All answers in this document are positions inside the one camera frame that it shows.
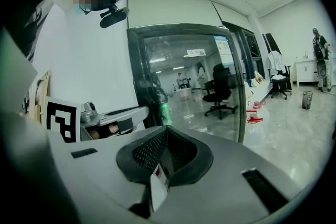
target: office chair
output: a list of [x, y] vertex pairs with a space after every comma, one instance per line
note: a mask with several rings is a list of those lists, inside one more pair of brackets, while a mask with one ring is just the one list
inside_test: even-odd
[[230, 95], [231, 91], [229, 88], [229, 80], [230, 80], [230, 69], [224, 68], [223, 64], [218, 64], [214, 67], [213, 72], [214, 80], [205, 83], [205, 90], [208, 92], [208, 95], [203, 97], [203, 100], [210, 103], [215, 103], [215, 106], [211, 107], [211, 109], [205, 112], [205, 116], [208, 116], [209, 112], [213, 112], [215, 110], [219, 111], [219, 119], [223, 118], [222, 116], [222, 109], [232, 110], [232, 114], [234, 114], [238, 108], [235, 105], [233, 108], [222, 104], [222, 100], [227, 100]]
[[286, 73], [283, 73], [282, 71], [279, 71], [278, 74], [285, 76], [284, 79], [276, 80], [273, 79], [270, 73], [270, 69], [268, 69], [269, 77], [271, 78], [271, 82], [273, 83], [273, 88], [270, 93], [272, 93], [271, 98], [274, 98], [275, 92], [280, 92], [285, 96], [285, 100], [287, 100], [287, 95], [285, 92], [289, 92], [290, 95], [292, 95], [292, 90], [290, 86], [290, 66], [285, 66]]

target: white cabinet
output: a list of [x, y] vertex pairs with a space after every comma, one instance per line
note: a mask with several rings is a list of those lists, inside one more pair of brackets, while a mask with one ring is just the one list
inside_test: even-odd
[[297, 86], [300, 82], [319, 81], [317, 74], [316, 60], [297, 61], [296, 63]]

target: trash can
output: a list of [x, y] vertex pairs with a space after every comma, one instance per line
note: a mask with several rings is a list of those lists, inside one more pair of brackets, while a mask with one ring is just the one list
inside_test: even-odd
[[311, 100], [313, 99], [312, 91], [304, 91], [302, 94], [302, 108], [310, 109]]

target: glass door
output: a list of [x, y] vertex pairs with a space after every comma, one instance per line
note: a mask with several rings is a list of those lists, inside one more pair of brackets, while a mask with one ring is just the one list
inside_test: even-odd
[[[245, 129], [245, 97], [239, 57], [227, 29], [176, 24], [129, 29], [138, 36], [151, 112], [161, 124], [194, 129], [242, 142]], [[139, 65], [132, 59], [139, 105]]]

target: green bottle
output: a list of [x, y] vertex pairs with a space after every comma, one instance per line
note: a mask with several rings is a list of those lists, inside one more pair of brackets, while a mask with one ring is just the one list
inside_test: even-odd
[[170, 114], [170, 107], [168, 103], [160, 104], [160, 117], [163, 125], [172, 125], [173, 121]]

